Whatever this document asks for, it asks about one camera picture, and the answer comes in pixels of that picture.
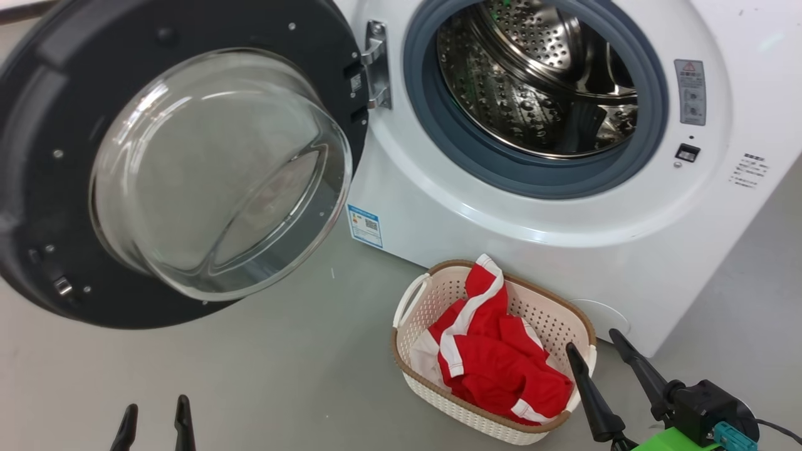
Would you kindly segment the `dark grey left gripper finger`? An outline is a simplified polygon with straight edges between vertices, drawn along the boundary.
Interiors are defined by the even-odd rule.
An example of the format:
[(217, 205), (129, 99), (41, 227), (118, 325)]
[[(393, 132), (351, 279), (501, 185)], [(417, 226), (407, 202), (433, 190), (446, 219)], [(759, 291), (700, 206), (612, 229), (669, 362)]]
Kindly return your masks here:
[(195, 436), (189, 397), (180, 395), (177, 400), (177, 411), (174, 420), (177, 440), (175, 441), (175, 451), (195, 451)]
[(112, 442), (111, 451), (129, 451), (137, 437), (138, 406), (128, 405), (124, 411), (117, 434)]

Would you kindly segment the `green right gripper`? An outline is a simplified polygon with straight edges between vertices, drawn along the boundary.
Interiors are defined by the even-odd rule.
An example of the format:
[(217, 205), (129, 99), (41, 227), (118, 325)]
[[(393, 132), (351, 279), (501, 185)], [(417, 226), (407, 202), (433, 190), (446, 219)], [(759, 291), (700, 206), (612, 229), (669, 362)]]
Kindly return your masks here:
[[(665, 429), (633, 450), (756, 450), (759, 425), (747, 405), (709, 380), (688, 387), (667, 380), (636, 350), (618, 329), (610, 339), (624, 363), (629, 365), (650, 402), (654, 420)], [(614, 414), (598, 391), (584, 357), (573, 343), (565, 346), (581, 397), (585, 418), (596, 442), (625, 443), (625, 424)]]

